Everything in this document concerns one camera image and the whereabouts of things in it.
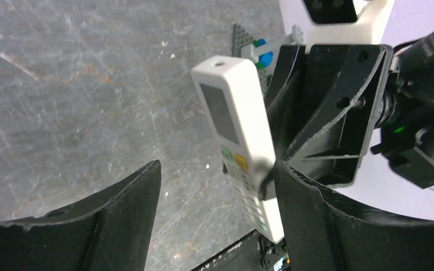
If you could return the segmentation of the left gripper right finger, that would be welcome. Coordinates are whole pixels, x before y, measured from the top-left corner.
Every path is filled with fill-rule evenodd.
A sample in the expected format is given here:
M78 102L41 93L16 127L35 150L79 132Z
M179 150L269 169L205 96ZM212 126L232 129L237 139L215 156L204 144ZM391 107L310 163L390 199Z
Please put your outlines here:
M281 160L273 175L293 270L434 270L434 221L370 207Z

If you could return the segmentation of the white remote control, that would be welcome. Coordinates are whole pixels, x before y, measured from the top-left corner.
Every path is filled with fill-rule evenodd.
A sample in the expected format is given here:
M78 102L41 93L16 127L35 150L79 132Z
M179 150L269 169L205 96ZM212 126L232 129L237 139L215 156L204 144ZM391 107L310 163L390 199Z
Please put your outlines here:
M192 68L191 77L246 219L279 243L284 231L268 180L276 155L256 67L248 59L216 55Z

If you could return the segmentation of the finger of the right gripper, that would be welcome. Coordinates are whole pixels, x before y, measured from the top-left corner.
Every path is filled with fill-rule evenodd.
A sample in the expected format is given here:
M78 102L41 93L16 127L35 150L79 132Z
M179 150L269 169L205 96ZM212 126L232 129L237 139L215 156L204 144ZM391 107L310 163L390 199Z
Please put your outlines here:
M348 186L368 150L388 78L388 45L314 45L298 109L303 126L284 160L327 186Z
M304 46L282 45L264 96L274 150L278 158L285 156L298 131L297 89L304 58Z

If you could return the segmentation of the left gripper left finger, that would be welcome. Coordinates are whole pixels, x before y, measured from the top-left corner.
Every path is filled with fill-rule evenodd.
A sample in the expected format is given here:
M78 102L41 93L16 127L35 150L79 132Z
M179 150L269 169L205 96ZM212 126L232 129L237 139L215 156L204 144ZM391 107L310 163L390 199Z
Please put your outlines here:
M144 270L160 185L153 160L43 217L0 221L0 270Z

